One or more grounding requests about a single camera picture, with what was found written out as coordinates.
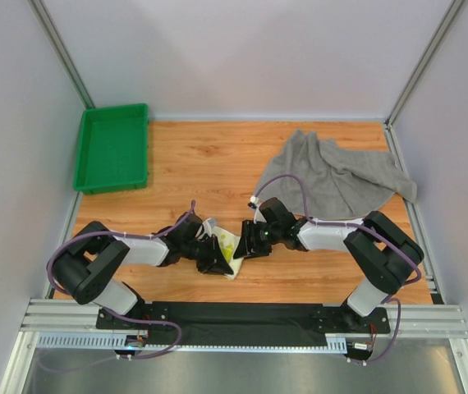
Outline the yellow green patterned towel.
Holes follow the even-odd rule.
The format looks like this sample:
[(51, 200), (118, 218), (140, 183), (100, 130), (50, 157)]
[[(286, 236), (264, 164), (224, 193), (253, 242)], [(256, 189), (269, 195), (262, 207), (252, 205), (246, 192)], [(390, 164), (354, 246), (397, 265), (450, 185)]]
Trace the yellow green patterned towel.
[(212, 228), (212, 233), (218, 238), (223, 257), (232, 269), (232, 274), (226, 274), (226, 277), (230, 280), (234, 280), (239, 274), (244, 260), (243, 257), (234, 257), (241, 238), (218, 226)]

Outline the grey towel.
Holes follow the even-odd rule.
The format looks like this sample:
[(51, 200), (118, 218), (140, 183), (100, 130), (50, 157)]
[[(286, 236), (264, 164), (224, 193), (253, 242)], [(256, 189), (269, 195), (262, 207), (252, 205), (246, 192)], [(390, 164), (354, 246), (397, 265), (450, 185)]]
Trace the grey towel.
[(395, 195), (415, 202), (417, 185), (387, 151), (343, 149), (313, 131), (292, 133), (264, 169), (255, 194), (280, 199), (294, 214), (323, 220), (364, 217)]

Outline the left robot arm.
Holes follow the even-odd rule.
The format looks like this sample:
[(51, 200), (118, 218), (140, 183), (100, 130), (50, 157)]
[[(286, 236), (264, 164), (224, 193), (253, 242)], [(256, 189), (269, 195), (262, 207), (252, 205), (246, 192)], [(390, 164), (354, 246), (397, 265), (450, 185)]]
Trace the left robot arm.
[(111, 231), (94, 221), (54, 252), (47, 264), (48, 280), (80, 305), (93, 303), (125, 318), (145, 319), (145, 301), (114, 278), (123, 264), (164, 268), (189, 259), (199, 273), (233, 279), (242, 262), (234, 257), (239, 242), (239, 236), (215, 219), (204, 221), (192, 212), (146, 236)]

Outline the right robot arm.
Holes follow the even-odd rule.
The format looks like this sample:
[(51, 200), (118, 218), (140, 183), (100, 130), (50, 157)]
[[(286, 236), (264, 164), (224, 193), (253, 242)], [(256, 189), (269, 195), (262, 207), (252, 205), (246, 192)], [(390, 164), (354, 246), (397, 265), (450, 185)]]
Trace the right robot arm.
[(364, 218), (330, 222), (296, 217), (277, 198), (251, 205), (255, 216), (242, 223), (233, 257), (268, 256), (276, 244), (303, 252), (347, 252), (364, 274), (364, 279), (344, 301), (358, 316), (369, 316), (403, 286), (422, 277), (419, 265), (424, 260), (424, 251), (379, 211)]

